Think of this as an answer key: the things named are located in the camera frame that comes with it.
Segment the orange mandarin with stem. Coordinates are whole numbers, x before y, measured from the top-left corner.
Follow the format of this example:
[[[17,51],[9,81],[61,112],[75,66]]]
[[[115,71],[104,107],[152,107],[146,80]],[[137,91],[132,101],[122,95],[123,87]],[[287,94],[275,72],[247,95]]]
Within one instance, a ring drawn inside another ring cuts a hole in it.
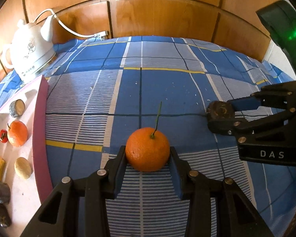
[[[154,128],[140,128],[127,139],[126,158],[129,164],[139,172],[157,172],[169,159],[169,140],[158,130],[161,108],[162,105],[159,106]]]

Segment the dark fruit piece tray bottom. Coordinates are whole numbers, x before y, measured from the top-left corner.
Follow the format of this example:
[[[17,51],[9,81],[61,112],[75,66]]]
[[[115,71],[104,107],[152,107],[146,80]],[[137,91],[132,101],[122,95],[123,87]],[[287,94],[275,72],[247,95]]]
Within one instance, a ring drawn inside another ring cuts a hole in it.
[[[0,203],[0,226],[8,228],[11,225],[11,218],[4,204]]]

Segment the small red tomato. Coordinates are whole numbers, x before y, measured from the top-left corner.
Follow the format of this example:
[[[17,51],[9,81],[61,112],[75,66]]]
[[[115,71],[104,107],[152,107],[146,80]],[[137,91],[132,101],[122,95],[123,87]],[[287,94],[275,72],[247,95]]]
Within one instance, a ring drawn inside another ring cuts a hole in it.
[[[5,129],[0,130],[0,142],[1,143],[7,143],[8,142],[7,131]]]

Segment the small tan round fruit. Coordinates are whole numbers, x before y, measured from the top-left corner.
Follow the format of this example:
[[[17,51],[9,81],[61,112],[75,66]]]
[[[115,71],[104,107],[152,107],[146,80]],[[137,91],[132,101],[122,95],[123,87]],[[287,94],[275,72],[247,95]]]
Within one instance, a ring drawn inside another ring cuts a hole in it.
[[[24,157],[19,157],[14,163],[16,174],[22,179],[29,179],[32,174],[30,163]]]

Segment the yellow-fleshed dark-skinned fruit piece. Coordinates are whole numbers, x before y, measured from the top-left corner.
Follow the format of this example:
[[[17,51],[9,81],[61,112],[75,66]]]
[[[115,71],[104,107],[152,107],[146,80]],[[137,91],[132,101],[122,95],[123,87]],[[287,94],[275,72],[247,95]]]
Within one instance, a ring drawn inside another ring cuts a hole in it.
[[[0,181],[0,203],[8,204],[10,202],[10,198],[10,187],[6,183]]]

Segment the wooden wall panelling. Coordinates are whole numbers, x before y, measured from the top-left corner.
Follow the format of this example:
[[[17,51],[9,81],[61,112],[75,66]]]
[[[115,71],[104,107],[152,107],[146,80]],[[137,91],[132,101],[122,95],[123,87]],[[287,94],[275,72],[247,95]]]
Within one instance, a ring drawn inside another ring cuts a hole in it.
[[[108,31],[110,38],[158,35],[193,38],[262,60],[270,43],[256,12],[278,0],[6,0],[0,9],[0,81],[8,74],[1,58],[20,19],[42,24],[53,9],[81,34]]]

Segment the large orange mandarin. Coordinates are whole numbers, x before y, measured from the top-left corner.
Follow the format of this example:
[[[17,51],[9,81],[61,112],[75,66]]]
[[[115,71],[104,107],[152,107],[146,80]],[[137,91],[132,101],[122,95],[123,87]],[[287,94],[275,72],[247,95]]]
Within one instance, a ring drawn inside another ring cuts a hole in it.
[[[14,147],[23,146],[28,139],[27,126],[19,120],[12,121],[10,124],[7,124],[7,126],[7,137],[10,144]]]

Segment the dark brown wrinkled fruit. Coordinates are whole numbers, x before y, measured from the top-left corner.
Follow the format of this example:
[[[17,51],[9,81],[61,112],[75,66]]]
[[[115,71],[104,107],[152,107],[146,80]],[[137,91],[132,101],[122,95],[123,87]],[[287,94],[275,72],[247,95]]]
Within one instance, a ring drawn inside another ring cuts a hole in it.
[[[223,101],[210,102],[206,109],[206,117],[212,118],[235,118],[235,112],[232,106]]]

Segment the white electric kettle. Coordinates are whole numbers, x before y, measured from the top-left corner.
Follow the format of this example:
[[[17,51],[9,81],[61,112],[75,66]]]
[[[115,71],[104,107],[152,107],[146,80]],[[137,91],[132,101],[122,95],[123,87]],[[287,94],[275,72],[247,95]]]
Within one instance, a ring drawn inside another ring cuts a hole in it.
[[[6,67],[14,69],[23,82],[30,81],[55,56],[53,19],[50,15],[42,26],[20,19],[11,43],[3,48]]]

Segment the pink tray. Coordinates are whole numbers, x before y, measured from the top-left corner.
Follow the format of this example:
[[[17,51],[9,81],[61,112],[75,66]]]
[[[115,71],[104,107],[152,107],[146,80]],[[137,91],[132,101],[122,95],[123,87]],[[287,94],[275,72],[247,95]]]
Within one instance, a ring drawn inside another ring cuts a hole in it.
[[[11,225],[6,229],[0,226],[0,236],[20,236],[53,189],[45,144],[48,88],[47,80],[39,76],[13,94],[0,108],[2,130],[13,121],[9,114],[11,102],[21,99],[25,103],[25,112],[20,120],[28,129],[28,140],[21,147],[0,142],[0,157],[6,162],[2,179],[8,184],[11,192],[10,203],[6,206]],[[18,157],[24,157],[29,161],[32,168],[29,179],[22,179],[16,174],[14,163]]]

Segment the dark cut fruit chunk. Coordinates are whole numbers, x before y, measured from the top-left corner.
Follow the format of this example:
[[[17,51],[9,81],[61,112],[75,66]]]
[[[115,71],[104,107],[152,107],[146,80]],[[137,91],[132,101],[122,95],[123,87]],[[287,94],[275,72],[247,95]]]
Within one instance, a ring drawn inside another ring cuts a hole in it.
[[[25,103],[21,99],[11,102],[9,106],[9,114],[13,118],[21,117],[24,112],[25,112]]]

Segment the blue plaid tablecloth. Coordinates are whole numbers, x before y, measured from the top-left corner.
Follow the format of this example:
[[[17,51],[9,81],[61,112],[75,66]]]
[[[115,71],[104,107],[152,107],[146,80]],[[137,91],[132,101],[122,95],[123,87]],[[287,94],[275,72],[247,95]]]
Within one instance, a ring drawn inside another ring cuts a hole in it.
[[[72,40],[55,50],[58,58],[44,71],[53,183],[99,168],[160,111],[160,130],[192,168],[235,179],[275,236],[296,225],[296,169],[240,161],[235,140],[212,134],[205,122],[210,102],[286,81],[275,66],[212,43],[160,36]]]

